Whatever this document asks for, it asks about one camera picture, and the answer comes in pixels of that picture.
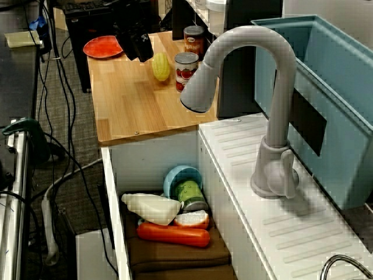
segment carrot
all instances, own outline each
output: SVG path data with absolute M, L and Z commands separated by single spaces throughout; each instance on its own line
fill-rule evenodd
M 137 228 L 141 239 L 167 243 L 206 247 L 210 234 L 204 229 L 185 229 L 177 226 L 160 226 L 154 223 L 142 223 Z

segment blue plastic bin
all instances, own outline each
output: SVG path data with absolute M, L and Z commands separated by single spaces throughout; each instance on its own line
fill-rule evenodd
M 288 139 L 340 209 L 373 189 L 373 52 L 318 16 L 253 20 L 281 34 L 297 56 L 295 89 L 326 120 L 319 156 L 290 125 Z M 255 100 L 270 112 L 276 64 L 256 49 Z

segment gray faucet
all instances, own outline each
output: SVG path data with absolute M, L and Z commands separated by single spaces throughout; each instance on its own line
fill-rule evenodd
M 259 147 L 251 187 L 261 197 L 293 198 L 299 180 L 293 170 L 294 155 L 287 133 L 297 66 L 293 49 L 280 34 L 262 26 L 241 26 L 225 32 L 207 50 L 205 59 L 186 84 L 180 100 L 191 111 L 208 111 L 214 99 L 221 63 L 227 54 L 245 46 L 266 49 L 277 66 L 268 128 Z
M 368 279 L 373 279 L 373 274 L 369 270 L 367 270 L 362 264 L 360 264 L 358 261 L 346 255 L 334 255 L 333 257 L 328 259 L 326 263 L 324 264 L 322 271 L 321 271 L 320 280 L 326 280 L 329 269 L 336 261 L 345 261 L 349 264 L 352 264 L 353 266 L 358 268 L 362 273 L 364 273 L 364 275 Z

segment green can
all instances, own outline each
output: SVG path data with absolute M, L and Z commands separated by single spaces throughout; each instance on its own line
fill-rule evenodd
M 198 184 L 192 178 L 180 181 L 173 189 L 173 197 L 184 203 L 183 213 L 209 209 Z

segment bread slice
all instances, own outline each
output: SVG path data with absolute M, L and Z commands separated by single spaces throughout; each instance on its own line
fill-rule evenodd
M 181 228 L 207 229 L 209 226 L 209 214 L 205 210 L 177 215 L 174 226 Z

